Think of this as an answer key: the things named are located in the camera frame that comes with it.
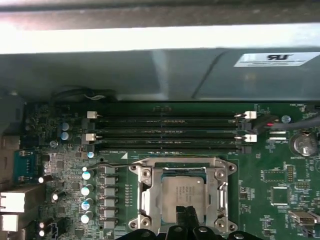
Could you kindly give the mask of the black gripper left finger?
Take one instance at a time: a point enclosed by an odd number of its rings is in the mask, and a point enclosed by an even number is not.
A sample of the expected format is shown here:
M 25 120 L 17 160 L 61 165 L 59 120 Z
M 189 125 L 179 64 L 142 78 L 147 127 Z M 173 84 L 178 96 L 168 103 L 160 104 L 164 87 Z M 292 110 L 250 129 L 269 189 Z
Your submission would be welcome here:
M 187 208 L 176 207 L 176 225 L 169 227 L 166 233 L 155 234 L 148 229 L 138 229 L 131 233 L 132 240 L 187 240 L 188 218 Z

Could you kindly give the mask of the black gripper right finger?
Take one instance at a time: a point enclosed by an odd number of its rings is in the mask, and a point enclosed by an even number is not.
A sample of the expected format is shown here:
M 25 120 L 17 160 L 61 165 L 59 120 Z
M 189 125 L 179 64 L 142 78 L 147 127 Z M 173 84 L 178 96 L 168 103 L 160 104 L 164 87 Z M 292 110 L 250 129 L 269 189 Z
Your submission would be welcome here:
M 215 233 L 207 226 L 200 225 L 196 210 L 193 206 L 186 208 L 187 240 L 248 240 L 249 234 L 241 231 L 234 231 L 227 237 Z

